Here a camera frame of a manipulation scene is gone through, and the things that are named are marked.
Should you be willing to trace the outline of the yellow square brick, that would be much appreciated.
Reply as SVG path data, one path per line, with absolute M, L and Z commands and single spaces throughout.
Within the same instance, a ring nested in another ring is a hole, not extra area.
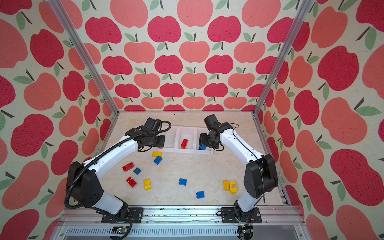
M 229 181 L 223 181 L 223 190 L 224 191 L 230 190 L 230 182 Z

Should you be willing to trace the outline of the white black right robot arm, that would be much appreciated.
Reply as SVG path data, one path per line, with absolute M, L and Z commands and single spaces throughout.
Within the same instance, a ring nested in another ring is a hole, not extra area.
M 209 118 L 205 119 L 205 124 L 209 132 L 200 134 L 199 145 L 214 150 L 227 148 L 245 164 L 245 192 L 236 201 L 236 208 L 243 213 L 253 210 L 261 197 L 279 185 L 275 159 L 253 149 L 238 135 L 233 125 Z

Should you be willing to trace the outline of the white bin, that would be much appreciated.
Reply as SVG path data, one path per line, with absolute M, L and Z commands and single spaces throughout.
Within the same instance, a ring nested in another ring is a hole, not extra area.
M 208 134 L 209 131 L 204 128 L 196 128 L 195 133 L 194 133 L 194 148 L 193 152 L 194 154 L 198 155 L 212 155 L 214 153 L 214 150 L 211 148 L 206 147 L 204 150 L 199 149 L 199 139 L 200 139 L 200 134 L 205 133 Z
M 172 126 L 167 132 L 162 133 L 165 136 L 165 143 L 162 148 L 158 148 L 159 152 L 175 153 L 176 152 L 176 138 L 178 127 Z
M 197 128 L 178 127 L 176 136 L 177 153 L 194 154 L 196 148 Z

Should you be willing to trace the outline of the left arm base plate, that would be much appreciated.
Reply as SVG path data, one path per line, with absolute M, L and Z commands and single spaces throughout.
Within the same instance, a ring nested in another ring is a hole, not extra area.
M 103 224 L 128 224 L 131 220 L 133 224 L 140 224 L 143 218 L 144 208 L 129 207 L 127 208 L 125 220 L 118 220 L 116 217 L 103 216 L 101 222 Z

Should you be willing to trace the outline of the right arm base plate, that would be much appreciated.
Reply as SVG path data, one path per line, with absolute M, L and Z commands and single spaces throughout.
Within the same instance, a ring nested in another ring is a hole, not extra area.
M 243 212 L 240 208 L 221 208 L 217 216 L 222 218 L 224 224 L 261 224 L 263 222 L 258 208 L 248 212 Z

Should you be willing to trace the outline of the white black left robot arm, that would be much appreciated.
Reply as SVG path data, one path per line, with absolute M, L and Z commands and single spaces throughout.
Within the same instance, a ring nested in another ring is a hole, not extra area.
M 111 196 L 102 188 L 100 180 L 121 160 L 144 147 L 163 147 L 165 136 L 171 129 L 168 121 L 156 120 L 154 126 L 132 128 L 114 145 L 84 163 L 70 165 L 64 205 L 67 210 L 89 208 L 120 221 L 131 218 L 128 204 Z

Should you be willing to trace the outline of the red brick under left arm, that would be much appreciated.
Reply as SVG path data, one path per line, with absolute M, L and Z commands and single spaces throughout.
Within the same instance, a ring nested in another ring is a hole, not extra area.
M 126 164 L 126 165 L 123 166 L 123 171 L 127 172 L 127 171 L 131 170 L 132 168 L 134 168 L 134 166 L 135 165 L 133 164 L 133 162 L 131 162 L 129 164 Z

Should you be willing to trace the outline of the yellow round printed brick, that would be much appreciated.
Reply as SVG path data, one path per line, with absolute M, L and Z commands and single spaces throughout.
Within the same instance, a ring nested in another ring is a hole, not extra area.
M 235 181 L 230 181 L 230 193 L 234 195 L 238 192 L 238 189 L 238 184 Z

